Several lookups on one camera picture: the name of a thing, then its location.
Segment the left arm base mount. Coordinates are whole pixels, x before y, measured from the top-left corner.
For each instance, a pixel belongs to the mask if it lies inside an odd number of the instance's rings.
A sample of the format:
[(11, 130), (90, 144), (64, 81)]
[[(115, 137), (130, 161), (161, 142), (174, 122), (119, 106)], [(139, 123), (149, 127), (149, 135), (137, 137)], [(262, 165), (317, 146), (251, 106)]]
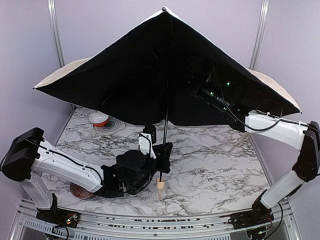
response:
[(63, 226), (76, 228), (80, 220), (80, 213), (68, 211), (65, 209), (58, 210), (38, 210), (36, 214), (38, 220), (52, 224), (62, 224)]

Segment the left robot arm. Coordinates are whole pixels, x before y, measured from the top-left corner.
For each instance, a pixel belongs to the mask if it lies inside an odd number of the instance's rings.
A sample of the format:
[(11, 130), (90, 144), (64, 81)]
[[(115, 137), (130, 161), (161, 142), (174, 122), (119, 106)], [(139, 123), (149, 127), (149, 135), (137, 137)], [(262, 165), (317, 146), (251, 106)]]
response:
[(73, 157), (54, 147), (38, 127), (17, 136), (0, 163), (1, 172), (19, 182), (33, 200), (37, 219), (75, 227), (80, 214), (58, 208), (55, 194), (41, 179), (42, 173), (73, 183), (104, 198), (136, 195), (144, 190), (157, 173), (170, 172), (171, 142), (155, 144), (149, 132), (139, 134), (138, 149), (116, 157), (112, 166), (96, 165)]

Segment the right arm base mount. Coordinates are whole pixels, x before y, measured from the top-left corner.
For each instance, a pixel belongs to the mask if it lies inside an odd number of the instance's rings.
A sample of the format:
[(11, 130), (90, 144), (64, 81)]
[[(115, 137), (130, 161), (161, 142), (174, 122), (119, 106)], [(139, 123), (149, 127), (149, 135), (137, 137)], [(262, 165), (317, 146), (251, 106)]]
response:
[(235, 230), (238, 230), (265, 223), (271, 223), (274, 219), (275, 218), (272, 214), (253, 216), (252, 211), (244, 211), (231, 214), (230, 218), (228, 219), (228, 223), (232, 224)]

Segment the beige folding umbrella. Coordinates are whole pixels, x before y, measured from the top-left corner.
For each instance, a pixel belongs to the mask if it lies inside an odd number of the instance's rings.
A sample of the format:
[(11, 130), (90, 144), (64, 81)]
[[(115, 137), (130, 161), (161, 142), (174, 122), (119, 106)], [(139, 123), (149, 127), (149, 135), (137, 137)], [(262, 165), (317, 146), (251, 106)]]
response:
[(34, 88), (132, 125), (228, 125), (254, 110), (301, 112), (272, 78), (248, 69), (164, 7), (96, 55), (70, 62)]

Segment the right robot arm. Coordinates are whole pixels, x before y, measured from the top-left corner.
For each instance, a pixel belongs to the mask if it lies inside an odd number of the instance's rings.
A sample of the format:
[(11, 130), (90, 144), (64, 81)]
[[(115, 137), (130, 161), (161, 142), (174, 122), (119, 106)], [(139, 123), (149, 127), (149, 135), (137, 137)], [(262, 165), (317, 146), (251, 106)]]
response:
[(193, 94), (206, 105), (218, 109), (232, 119), (230, 126), (246, 134), (258, 134), (285, 143), (299, 151), (292, 168), (272, 187), (265, 190), (252, 204), (252, 209), (241, 217), (231, 217), (237, 223), (259, 223), (271, 215), (271, 209), (284, 198), (293, 195), (303, 184), (319, 176), (320, 169), (320, 126), (288, 120), (258, 109), (244, 115), (232, 112), (233, 101), (225, 98), (223, 88), (203, 85)]

